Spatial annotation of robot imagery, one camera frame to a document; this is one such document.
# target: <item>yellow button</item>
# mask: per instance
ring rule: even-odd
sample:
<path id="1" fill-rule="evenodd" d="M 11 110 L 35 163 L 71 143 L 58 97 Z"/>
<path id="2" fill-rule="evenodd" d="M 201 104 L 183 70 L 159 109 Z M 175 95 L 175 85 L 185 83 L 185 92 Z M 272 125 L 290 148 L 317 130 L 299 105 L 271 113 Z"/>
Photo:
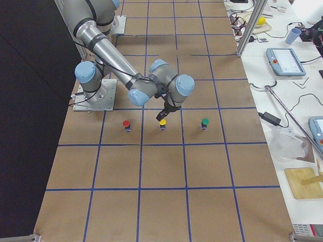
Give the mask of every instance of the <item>yellow button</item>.
<path id="1" fill-rule="evenodd" d="M 166 124 L 166 119 L 162 119 L 161 121 L 159 121 L 160 125 L 165 125 Z"/>

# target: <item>black wall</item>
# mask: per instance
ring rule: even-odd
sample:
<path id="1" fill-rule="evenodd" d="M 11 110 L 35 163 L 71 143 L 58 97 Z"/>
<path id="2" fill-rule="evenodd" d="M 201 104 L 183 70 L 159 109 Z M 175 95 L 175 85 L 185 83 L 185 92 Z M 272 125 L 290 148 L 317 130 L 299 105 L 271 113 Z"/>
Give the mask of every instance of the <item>black wall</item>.
<path id="1" fill-rule="evenodd" d="M 0 1 L 0 238 L 33 233 L 79 61 L 53 0 Z"/>

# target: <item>white mounting plate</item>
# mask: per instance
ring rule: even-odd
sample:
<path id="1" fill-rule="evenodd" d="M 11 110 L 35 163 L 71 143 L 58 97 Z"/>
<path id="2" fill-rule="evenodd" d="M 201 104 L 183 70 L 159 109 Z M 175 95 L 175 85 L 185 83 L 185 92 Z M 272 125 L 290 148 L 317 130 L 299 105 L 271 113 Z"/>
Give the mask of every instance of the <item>white mounting plate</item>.
<path id="1" fill-rule="evenodd" d="M 119 25 L 115 26 L 112 24 L 111 27 L 111 34 L 112 35 L 123 35 L 125 33 L 125 29 L 126 29 L 126 19 L 127 16 L 116 16 L 118 21 L 119 21 Z"/>
<path id="2" fill-rule="evenodd" d="M 113 111 L 113 106 L 115 104 L 115 96 L 117 89 L 116 79 L 102 79 L 102 85 L 107 89 L 107 93 L 104 97 L 96 102 L 94 105 L 85 101 L 84 95 L 76 96 L 75 103 L 82 102 L 80 104 L 75 104 L 73 110 L 75 112 L 91 112 L 91 111 Z M 79 86 L 78 92 L 83 92 L 81 85 Z"/>

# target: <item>green button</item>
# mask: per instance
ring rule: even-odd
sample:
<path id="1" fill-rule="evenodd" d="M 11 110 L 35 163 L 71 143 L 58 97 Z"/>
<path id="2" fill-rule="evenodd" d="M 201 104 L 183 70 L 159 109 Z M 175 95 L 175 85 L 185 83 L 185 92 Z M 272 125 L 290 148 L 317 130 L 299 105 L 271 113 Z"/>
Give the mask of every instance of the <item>green button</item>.
<path id="1" fill-rule="evenodd" d="M 202 119 L 202 124 L 208 125 L 210 121 L 207 118 Z"/>

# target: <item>checkerboard pattern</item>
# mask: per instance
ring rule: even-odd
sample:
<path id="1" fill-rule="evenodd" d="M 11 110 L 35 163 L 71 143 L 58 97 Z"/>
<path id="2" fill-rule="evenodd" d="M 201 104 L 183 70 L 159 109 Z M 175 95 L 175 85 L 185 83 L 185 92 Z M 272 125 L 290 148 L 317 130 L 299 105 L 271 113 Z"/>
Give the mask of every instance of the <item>checkerboard pattern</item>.
<path id="1" fill-rule="evenodd" d="M 191 75 L 195 90 L 164 131 L 155 119 L 163 101 L 138 108 L 120 82 L 113 112 L 69 109 L 35 232 L 46 242 L 288 241 L 224 3 L 124 0 L 117 15 L 127 23 L 114 43 L 137 71 L 161 58 Z"/>

